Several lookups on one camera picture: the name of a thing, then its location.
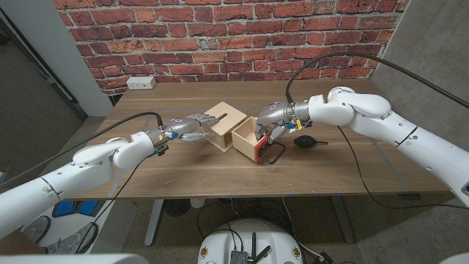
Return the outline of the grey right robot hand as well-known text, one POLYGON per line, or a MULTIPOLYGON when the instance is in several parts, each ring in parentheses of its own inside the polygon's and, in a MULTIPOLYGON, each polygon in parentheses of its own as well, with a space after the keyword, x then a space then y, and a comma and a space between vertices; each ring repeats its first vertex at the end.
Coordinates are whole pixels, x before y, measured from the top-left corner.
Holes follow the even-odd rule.
POLYGON ((259 141, 267 134, 267 128, 273 125, 268 143, 283 136, 289 129, 293 128, 296 121, 306 122, 310 120, 308 102, 278 101, 266 106, 256 119, 255 137, 259 141))

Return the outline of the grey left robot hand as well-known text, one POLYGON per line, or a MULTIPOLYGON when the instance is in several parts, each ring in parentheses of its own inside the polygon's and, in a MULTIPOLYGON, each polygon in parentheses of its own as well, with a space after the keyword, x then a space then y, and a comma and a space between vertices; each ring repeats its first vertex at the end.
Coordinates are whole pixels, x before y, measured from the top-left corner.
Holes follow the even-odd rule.
POLYGON ((213 132, 197 132, 200 127, 210 127, 219 122, 219 119, 209 114, 192 114, 187 117, 170 119, 163 126, 147 131, 153 146, 165 144, 169 140, 181 139, 184 142, 194 142, 214 135, 213 132))

